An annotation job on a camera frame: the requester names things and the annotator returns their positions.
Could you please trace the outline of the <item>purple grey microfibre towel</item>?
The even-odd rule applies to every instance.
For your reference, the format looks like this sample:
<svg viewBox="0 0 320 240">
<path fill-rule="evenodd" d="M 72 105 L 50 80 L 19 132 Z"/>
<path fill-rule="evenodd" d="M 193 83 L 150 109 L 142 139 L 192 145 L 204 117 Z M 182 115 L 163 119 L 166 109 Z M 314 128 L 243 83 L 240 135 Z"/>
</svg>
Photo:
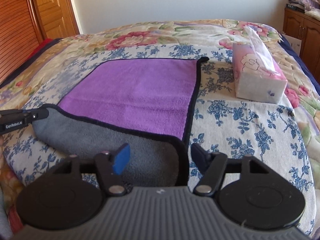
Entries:
<svg viewBox="0 0 320 240">
<path fill-rule="evenodd" d="M 130 146 L 122 176 L 136 186 L 185 186 L 188 142 L 200 88 L 198 60 L 105 62 L 33 122 L 36 137 L 82 159 Z"/>
</svg>

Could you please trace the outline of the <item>colourful floral bed quilt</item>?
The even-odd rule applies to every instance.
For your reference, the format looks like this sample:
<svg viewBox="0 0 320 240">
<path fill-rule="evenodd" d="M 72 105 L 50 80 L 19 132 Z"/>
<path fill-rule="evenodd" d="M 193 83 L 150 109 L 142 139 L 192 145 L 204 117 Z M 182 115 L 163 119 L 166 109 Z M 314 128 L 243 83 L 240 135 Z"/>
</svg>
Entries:
<svg viewBox="0 0 320 240">
<path fill-rule="evenodd" d="M 27 83 L 39 84 L 39 80 L 34 77 L 35 73 L 57 54 L 67 59 L 68 53 L 88 56 L 119 48 L 151 45 L 191 45 L 232 51 L 233 44 L 247 42 L 245 26 L 246 22 L 235 20 L 146 22 L 96 34 L 73 36 L 62 39 L 46 50 L 20 75 L 26 77 Z M 311 164 L 316 196 L 315 231 L 309 236 L 319 239 L 319 84 L 275 29 L 257 23 L 251 24 L 251 27 L 268 46 L 287 78 L 288 87 L 283 98 L 287 98 L 293 109 L 302 109 L 306 113 L 306 118 L 298 120 L 298 124 L 306 136 L 304 144 Z"/>
</svg>

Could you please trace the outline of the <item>red and navy bedding edge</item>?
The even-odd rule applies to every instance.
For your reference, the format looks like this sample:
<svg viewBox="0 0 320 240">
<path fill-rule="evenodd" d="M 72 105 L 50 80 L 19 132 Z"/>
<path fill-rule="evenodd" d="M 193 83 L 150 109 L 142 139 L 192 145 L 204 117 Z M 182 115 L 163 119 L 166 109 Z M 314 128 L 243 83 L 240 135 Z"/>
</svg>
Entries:
<svg viewBox="0 0 320 240">
<path fill-rule="evenodd" d="M 12 80 L 18 77 L 24 70 L 26 70 L 36 59 L 38 59 L 46 50 L 51 48 L 53 45 L 59 43 L 62 38 L 56 38 L 54 40 L 47 38 L 45 39 L 27 58 L 27 60 L 21 64 L 16 70 L 14 70 L 2 83 L 0 88 L 9 84 Z"/>
</svg>

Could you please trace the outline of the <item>wooden sideboard cabinet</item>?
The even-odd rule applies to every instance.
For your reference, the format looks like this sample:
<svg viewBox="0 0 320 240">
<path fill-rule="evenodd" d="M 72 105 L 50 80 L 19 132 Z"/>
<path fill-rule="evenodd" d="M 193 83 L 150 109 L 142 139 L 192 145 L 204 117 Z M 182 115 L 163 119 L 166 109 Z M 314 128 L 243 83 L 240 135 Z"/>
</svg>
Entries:
<svg viewBox="0 0 320 240">
<path fill-rule="evenodd" d="M 302 41 L 299 56 L 313 77 L 319 80 L 319 21 L 285 8 L 283 32 Z"/>
</svg>

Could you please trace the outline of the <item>clutter on cabinet top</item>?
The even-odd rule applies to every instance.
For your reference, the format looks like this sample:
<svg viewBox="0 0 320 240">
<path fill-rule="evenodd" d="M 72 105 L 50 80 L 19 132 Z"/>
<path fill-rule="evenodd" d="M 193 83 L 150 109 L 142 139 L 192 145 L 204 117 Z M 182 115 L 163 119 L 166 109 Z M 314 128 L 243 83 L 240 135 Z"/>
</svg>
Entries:
<svg viewBox="0 0 320 240">
<path fill-rule="evenodd" d="M 319 21 L 319 0 L 288 0 L 286 8 Z"/>
</svg>

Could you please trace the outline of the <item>blue floral white cloth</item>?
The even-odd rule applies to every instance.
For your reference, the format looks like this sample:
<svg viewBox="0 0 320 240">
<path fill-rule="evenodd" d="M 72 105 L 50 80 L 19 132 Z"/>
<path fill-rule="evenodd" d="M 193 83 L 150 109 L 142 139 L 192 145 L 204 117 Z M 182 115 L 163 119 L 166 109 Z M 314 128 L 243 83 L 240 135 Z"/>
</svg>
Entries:
<svg viewBox="0 0 320 240">
<path fill-rule="evenodd" d="M 209 61 L 201 66 L 201 84 L 195 103 L 189 142 L 208 152 L 221 151 L 233 159 L 251 154 L 275 169 L 306 199 L 299 228 L 307 235 L 315 231 L 316 196 L 311 164 L 298 120 L 306 118 L 302 109 L 293 109 L 287 98 L 280 104 L 247 102 L 234 94 L 232 52 L 191 45 L 151 45 L 119 48 L 67 59 L 55 55 L 35 73 L 39 84 L 27 83 L 20 75 L 1 89 L 1 108 L 38 107 L 58 103 L 97 66 L 119 60 L 160 59 Z"/>
</svg>

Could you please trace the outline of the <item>pink floral tissue box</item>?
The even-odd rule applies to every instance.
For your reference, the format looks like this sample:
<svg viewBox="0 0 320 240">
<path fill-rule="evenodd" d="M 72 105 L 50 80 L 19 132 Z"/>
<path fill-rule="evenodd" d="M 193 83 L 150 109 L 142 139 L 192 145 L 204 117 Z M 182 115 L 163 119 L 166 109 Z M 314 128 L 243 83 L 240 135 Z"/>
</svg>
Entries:
<svg viewBox="0 0 320 240">
<path fill-rule="evenodd" d="M 258 33 L 245 26 L 248 44 L 233 44 L 233 74 L 236 97 L 279 104 L 287 79 Z"/>
</svg>

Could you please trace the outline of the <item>wooden door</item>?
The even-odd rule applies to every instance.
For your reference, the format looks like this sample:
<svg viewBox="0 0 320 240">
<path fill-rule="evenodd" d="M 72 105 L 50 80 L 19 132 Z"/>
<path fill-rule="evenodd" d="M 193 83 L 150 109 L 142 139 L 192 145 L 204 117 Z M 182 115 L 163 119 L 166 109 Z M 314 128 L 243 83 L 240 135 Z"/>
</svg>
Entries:
<svg viewBox="0 0 320 240">
<path fill-rule="evenodd" d="M 79 33 L 71 0 L 1 0 L 1 81 L 47 39 Z"/>
</svg>

